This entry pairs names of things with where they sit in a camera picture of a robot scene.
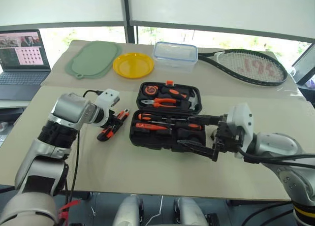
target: racket strings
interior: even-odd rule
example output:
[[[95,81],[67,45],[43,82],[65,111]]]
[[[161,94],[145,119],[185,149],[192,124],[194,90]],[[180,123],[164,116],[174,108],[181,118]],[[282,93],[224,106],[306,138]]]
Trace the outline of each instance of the racket strings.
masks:
[[[281,82],[284,71],[275,62],[249,53],[223,53],[218,57],[221,65],[230,70],[254,80],[264,82]]]

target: toolbox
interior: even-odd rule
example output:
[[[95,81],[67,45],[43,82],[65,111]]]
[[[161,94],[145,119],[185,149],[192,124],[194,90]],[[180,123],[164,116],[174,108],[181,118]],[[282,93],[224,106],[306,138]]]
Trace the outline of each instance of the toolbox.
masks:
[[[134,112],[130,127],[133,145],[175,152],[188,151],[179,140],[206,145],[205,127],[187,120],[202,109],[198,88],[172,81],[144,82],[136,103],[139,110]]]

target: silicone mat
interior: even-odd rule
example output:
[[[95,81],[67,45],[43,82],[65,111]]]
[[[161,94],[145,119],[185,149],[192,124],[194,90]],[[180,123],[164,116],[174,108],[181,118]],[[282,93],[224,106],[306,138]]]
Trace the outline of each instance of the silicone mat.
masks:
[[[69,61],[65,71],[77,79],[103,77],[121,51],[114,42],[92,41]]]

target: pliers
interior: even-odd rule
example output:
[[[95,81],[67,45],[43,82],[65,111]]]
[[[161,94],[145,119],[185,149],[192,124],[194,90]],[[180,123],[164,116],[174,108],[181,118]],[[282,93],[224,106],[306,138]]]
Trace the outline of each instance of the pliers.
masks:
[[[154,108],[158,107],[176,107],[175,105],[164,105],[161,103],[173,103],[176,104],[178,100],[171,98],[155,98],[155,99],[145,99],[141,101],[143,104],[151,104]]]

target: black tool case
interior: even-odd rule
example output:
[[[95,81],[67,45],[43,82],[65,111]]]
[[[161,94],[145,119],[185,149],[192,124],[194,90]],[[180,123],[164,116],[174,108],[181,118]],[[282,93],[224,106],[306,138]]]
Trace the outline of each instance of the black tool case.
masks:
[[[177,91],[179,94],[171,94],[170,90]],[[194,110],[190,109],[191,102],[189,97],[196,95],[197,102]],[[176,99],[175,104],[162,102],[162,105],[175,105],[176,107],[153,107],[152,104],[144,104],[142,100],[154,100],[155,98],[171,98]],[[206,145],[205,127],[192,125],[190,127],[182,127],[190,124],[187,121],[187,117],[198,114],[201,109],[201,97],[199,89],[192,86],[174,84],[172,81],[166,83],[157,82],[144,82],[140,86],[139,94],[137,97],[137,106],[139,110],[135,111],[131,121],[130,127],[130,140],[135,146],[147,147],[150,149],[160,150],[171,149],[175,152],[187,152],[184,150],[181,144],[178,144],[178,140],[191,140]],[[146,114],[155,115],[152,120],[142,120]],[[148,130],[145,128],[136,127],[141,124],[158,125],[170,129],[162,130]]]

